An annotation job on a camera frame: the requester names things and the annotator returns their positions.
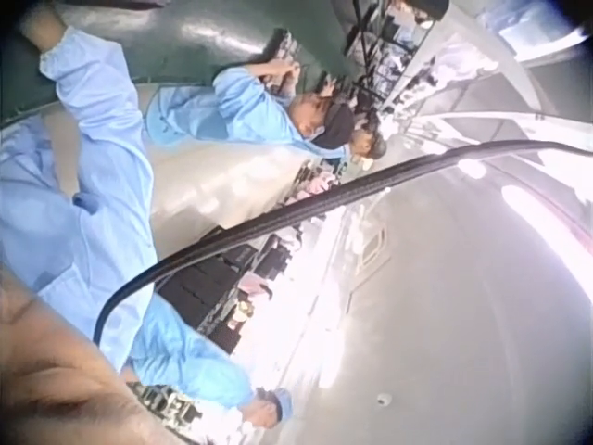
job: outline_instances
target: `sleeve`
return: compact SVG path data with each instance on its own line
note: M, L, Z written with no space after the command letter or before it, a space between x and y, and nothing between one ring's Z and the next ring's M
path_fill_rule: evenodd
M246 140L291 138L292 123L283 107L247 69L224 70L213 86L229 134Z
M119 44L68 28L41 57L40 71L81 133L77 204L112 210L151 239L153 172L142 139L143 117Z
M254 397L246 371L230 359L157 356L130 360L143 385L171 385L192 399L216 401L225 408Z

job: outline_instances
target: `hand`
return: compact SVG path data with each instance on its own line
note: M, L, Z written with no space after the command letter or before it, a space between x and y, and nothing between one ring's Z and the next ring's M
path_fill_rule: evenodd
M66 25L48 3L40 2L24 17L20 32L44 53L59 44Z
M335 80L330 79L320 91L321 97L331 97L334 94Z
M285 76L288 73L295 74L300 72L300 66L296 62L289 62L279 58L273 58L268 62L269 75L271 76Z

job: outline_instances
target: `small object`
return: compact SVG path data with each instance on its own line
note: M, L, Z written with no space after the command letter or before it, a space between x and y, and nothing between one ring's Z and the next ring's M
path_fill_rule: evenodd
M393 401L393 396L391 394L382 392L381 394L377 395L377 404L381 407L389 406L392 401Z

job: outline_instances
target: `worker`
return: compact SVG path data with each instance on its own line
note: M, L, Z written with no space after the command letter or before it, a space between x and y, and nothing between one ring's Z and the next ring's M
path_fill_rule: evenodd
M379 132L379 119L376 111L371 110L359 119L350 141L342 147L343 158L379 159L386 153L386 143ZM320 134L311 143L324 146L325 133Z
M41 4L23 34L42 52L40 71L81 133L79 193L64 195L43 119L2 131L2 265L84 336L121 286L157 261L149 216L153 172L143 118L119 44L67 28ZM107 320L101 350L118 372L140 327L152 286Z
M79 121L81 193L74 201L60 194L38 115L2 131L0 439L182 445L114 369L127 357L151 290L116 311L105 355L80 334L89 337L107 297L156 258L148 225L152 173L121 48L67 29L43 4L21 30Z
M261 397L245 369L188 326L159 294L148 305L122 375L128 382L167 385L191 399L236 409L254 427L272 428L293 411L285 389Z
M145 117L146 133L157 146L176 146L192 137L199 141L290 145L314 155L325 153L309 142L332 129L332 146L345 144L354 126L346 104L317 93L278 100L260 77L296 78L294 62L267 63L223 70L212 86L163 86L151 100Z

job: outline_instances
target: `fluorescent light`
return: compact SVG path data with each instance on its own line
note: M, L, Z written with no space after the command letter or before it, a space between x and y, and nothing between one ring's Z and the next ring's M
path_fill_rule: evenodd
M429 155L442 155L447 151L447 148L438 142L425 141L421 150Z
M486 176L486 167L482 162L474 159L462 159L457 163L462 172L474 179L482 179Z
M558 254L574 279L593 301L593 256L546 206L520 187L503 187L504 200Z
M328 332L325 338L325 354L323 355L322 371L319 376L319 388L330 388L337 377L344 355L344 333Z

